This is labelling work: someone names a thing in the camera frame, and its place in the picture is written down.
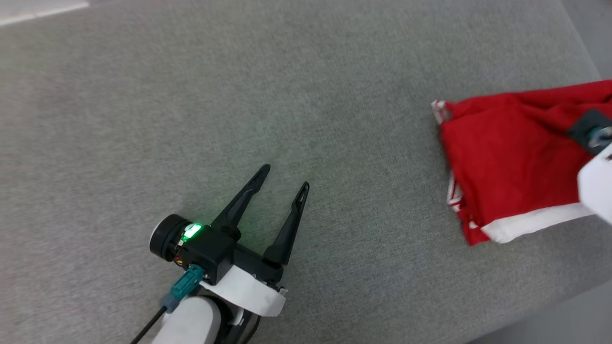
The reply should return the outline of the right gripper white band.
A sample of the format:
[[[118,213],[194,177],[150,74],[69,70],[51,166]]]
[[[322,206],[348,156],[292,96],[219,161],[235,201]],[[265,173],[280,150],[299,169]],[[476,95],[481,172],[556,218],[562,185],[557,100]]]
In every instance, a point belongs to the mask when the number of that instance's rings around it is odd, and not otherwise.
[[[590,161],[579,170],[579,200],[587,209],[612,224],[612,122],[603,112],[589,109],[568,131]]]

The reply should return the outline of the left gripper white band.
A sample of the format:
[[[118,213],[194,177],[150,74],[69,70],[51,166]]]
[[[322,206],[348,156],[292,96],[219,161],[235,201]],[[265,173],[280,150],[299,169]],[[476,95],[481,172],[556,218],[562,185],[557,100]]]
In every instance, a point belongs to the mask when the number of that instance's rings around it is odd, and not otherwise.
[[[266,181],[270,169],[269,164],[264,164],[253,175],[213,220],[211,223],[213,229],[231,238],[242,237],[238,228],[239,222],[254,194],[260,191]],[[214,285],[205,279],[202,280],[201,287],[254,315],[262,317],[280,315],[286,299],[280,292],[278,284],[284,274],[284,266],[287,266],[291,257],[309,187],[308,182],[304,182],[300,187],[291,203],[289,216],[263,256],[238,244],[234,251],[234,264],[228,272]]]

